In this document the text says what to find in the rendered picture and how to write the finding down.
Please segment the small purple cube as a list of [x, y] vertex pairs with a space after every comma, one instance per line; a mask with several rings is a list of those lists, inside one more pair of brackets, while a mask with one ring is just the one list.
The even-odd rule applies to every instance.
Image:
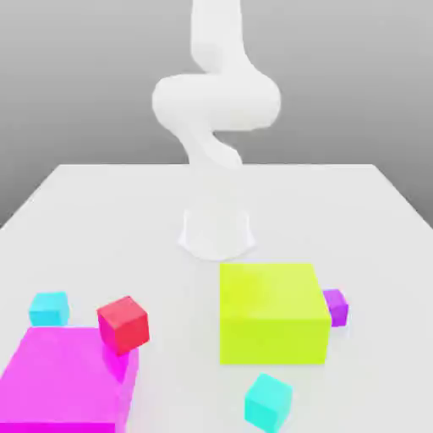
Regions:
[[348, 319], [348, 302], [339, 289], [323, 291], [327, 307], [332, 318], [332, 327], [346, 326]]

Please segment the small light blue cube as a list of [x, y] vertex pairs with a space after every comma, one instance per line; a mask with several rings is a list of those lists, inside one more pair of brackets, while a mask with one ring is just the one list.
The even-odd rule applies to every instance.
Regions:
[[69, 301], [65, 292], [37, 293], [29, 308], [32, 326], [66, 326]]

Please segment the large yellow-green box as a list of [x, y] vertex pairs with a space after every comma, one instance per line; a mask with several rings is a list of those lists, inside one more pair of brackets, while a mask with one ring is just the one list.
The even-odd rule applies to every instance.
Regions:
[[220, 265], [221, 364], [324, 364], [331, 316], [308, 263]]

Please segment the small turquoise cube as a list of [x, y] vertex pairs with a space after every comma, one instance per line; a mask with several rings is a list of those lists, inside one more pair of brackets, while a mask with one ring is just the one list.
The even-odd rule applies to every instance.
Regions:
[[287, 419], [293, 387], [261, 373], [244, 398], [244, 419], [265, 433], [278, 433]]

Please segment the small red cube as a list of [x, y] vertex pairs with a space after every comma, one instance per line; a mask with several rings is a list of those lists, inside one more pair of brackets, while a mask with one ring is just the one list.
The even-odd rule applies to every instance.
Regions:
[[102, 341], [117, 355], [124, 355], [150, 341], [147, 312], [130, 296], [97, 311]]

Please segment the large magenta box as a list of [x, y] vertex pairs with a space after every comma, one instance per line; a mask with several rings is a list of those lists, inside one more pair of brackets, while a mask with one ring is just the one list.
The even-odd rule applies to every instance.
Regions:
[[0, 433], [126, 433], [139, 352], [93, 327], [31, 327], [0, 377]]

